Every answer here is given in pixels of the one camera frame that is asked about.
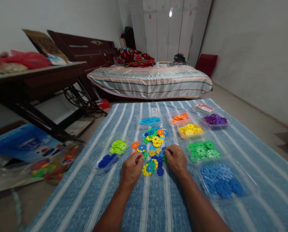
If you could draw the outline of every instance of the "red chair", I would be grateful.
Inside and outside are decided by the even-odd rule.
[[[211,77],[216,66],[218,55],[201,54],[196,69]]]

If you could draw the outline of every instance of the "headboard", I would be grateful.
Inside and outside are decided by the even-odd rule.
[[[47,31],[57,47],[72,62],[86,61],[82,66],[85,76],[80,81],[92,99],[97,99],[92,88],[92,83],[86,75],[94,69],[107,67],[114,64],[116,48],[114,42],[107,40],[92,39],[82,36],[69,35],[54,31]]]

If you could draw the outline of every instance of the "mattress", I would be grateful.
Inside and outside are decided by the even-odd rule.
[[[162,112],[162,127],[169,135],[165,146],[180,145],[187,154],[186,141],[168,121],[170,111],[192,111],[197,103],[218,108],[211,99],[115,104],[88,141],[83,151],[65,174],[60,184],[27,228],[27,231],[87,231],[91,232],[101,217],[120,182],[122,163],[132,152],[131,146],[111,171],[95,175],[92,160],[99,158],[99,145],[113,133],[126,136],[131,144],[142,141],[138,117],[152,108]],[[229,126],[208,132],[214,144],[228,147],[232,158],[239,162],[259,187],[250,198],[229,203],[216,203],[213,207],[232,231],[288,231],[288,163],[259,140],[238,120],[220,109]],[[191,231],[188,210],[177,178],[164,165],[165,174],[149,177],[141,174],[128,200],[122,231]],[[187,159],[187,169],[198,186],[201,186],[197,164]]]
[[[212,89],[212,81],[206,74],[186,65],[148,68],[113,65],[98,68],[87,77],[104,91],[128,98],[197,98]]]

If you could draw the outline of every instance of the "wardrobe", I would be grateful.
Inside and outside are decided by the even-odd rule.
[[[183,53],[195,66],[212,0],[129,1],[135,43],[156,61]]]

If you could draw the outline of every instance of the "red floral cloth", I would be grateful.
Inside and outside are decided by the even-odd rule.
[[[150,67],[156,64],[154,58],[147,53],[133,50],[131,48],[123,47],[117,52],[117,62],[121,63],[124,67]]]

